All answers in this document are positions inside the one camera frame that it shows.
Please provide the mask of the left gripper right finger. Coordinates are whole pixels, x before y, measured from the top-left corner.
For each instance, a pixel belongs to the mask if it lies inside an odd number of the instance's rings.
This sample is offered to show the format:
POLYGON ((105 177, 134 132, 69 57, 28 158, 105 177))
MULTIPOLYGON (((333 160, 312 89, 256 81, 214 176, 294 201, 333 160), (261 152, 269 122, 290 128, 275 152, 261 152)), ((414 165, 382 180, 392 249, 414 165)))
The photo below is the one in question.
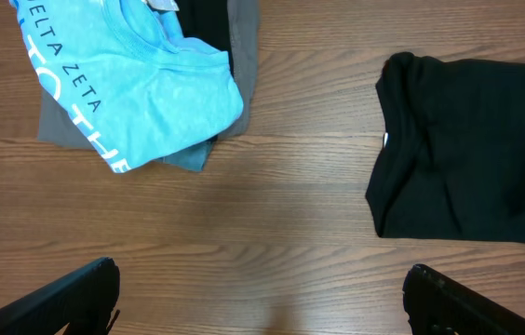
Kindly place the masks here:
POLYGON ((525 334, 525 318, 424 264, 403 284, 413 335, 525 334))

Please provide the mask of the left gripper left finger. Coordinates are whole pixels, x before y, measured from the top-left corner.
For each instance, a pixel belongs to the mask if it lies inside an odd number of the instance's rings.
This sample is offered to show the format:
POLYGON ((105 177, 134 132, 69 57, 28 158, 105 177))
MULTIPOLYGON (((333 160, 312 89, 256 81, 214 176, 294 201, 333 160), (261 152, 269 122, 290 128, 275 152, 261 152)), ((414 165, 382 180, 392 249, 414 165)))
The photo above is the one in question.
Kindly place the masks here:
POLYGON ((108 335, 119 317, 120 271, 103 257, 0 309, 0 335, 108 335))

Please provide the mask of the black t-shirt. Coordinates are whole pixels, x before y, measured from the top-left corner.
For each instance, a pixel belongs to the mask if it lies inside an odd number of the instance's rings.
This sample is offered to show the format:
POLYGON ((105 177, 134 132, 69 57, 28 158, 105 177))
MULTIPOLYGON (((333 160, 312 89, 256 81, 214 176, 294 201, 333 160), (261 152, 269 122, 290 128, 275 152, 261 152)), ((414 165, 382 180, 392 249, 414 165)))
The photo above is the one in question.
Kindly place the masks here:
POLYGON ((376 234, 525 243, 525 63, 401 52, 376 91, 386 135, 366 192, 376 234))

